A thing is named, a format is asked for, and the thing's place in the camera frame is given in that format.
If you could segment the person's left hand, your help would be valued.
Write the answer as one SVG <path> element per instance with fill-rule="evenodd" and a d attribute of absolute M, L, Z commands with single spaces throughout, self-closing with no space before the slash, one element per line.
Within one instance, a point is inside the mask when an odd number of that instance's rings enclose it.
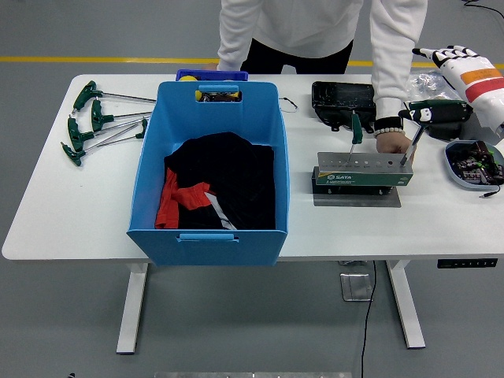
<path fill-rule="evenodd" d="M 376 137 L 376 149 L 383 154 L 405 154 L 412 141 L 401 132 L 387 132 Z"/>

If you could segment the robot right hand white shell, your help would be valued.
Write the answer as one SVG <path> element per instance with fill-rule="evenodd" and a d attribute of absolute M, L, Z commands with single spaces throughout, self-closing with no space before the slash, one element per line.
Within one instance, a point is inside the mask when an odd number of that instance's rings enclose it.
<path fill-rule="evenodd" d="M 480 125 L 503 134 L 503 75 L 490 61 L 463 46 L 446 49 L 413 49 L 432 60 L 461 101 L 410 102 L 398 113 L 419 124 L 442 124 L 469 119 L 475 114 Z"/>

